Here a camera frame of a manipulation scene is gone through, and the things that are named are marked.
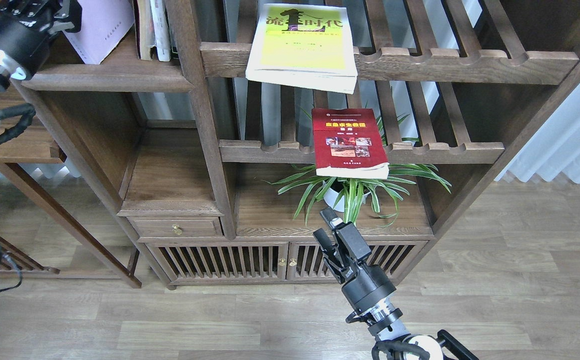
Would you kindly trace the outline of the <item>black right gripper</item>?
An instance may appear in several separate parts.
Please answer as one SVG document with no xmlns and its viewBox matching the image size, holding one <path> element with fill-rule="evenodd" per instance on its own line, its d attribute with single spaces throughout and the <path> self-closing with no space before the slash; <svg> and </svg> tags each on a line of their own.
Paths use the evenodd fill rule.
<svg viewBox="0 0 580 360">
<path fill-rule="evenodd" d="M 329 271 L 342 285 L 342 293 L 354 312 L 361 316 L 388 298 L 396 287 L 378 265 L 365 263 L 371 250 L 353 223 L 342 221 L 330 207 L 321 210 L 320 216 L 329 226 L 335 243 L 323 228 L 313 236 L 319 242 Z"/>
</svg>

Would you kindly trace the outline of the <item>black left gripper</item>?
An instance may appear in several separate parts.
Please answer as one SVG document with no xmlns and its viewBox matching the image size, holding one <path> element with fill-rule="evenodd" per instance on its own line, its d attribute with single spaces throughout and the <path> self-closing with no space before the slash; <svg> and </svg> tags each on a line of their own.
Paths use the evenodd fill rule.
<svg viewBox="0 0 580 360">
<path fill-rule="evenodd" d="M 31 79 L 59 32 L 77 33 L 81 22 L 77 0 L 0 1 L 0 81 Z"/>
</svg>

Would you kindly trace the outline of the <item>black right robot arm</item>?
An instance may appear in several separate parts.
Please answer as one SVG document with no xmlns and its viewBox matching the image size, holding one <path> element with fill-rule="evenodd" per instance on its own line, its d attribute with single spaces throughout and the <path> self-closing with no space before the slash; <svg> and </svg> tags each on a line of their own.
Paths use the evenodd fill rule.
<svg viewBox="0 0 580 360">
<path fill-rule="evenodd" d="M 401 322 L 402 312 L 392 305 L 390 296 L 396 287 L 379 265 L 369 265 L 366 259 L 371 250 L 351 222 L 344 222 L 333 209 L 320 212 L 332 231 L 335 242 L 322 228 L 313 236 L 320 244 L 324 262 L 340 285 L 342 294 L 352 307 L 345 319 L 365 322 L 376 339 L 371 355 L 374 360 L 385 353 L 389 360 L 448 360 L 447 349 L 457 360 L 476 360 L 477 356 L 446 330 L 436 337 L 411 333 Z"/>
</svg>

